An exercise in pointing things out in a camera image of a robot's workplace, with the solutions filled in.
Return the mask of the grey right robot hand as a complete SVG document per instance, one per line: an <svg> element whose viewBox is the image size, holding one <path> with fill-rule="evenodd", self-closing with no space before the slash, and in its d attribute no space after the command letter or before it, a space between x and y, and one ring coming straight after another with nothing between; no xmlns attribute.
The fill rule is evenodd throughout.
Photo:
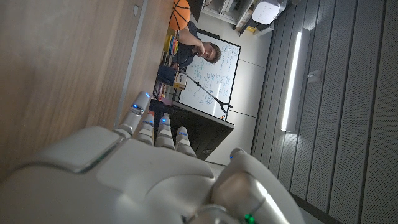
<svg viewBox="0 0 398 224"><path fill-rule="evenodd" d="M255 157L233 149L215 176L185 128L154 130L139 93L115 129L82 129L1 182L2 223L303 223L292 196Z"/></svg>

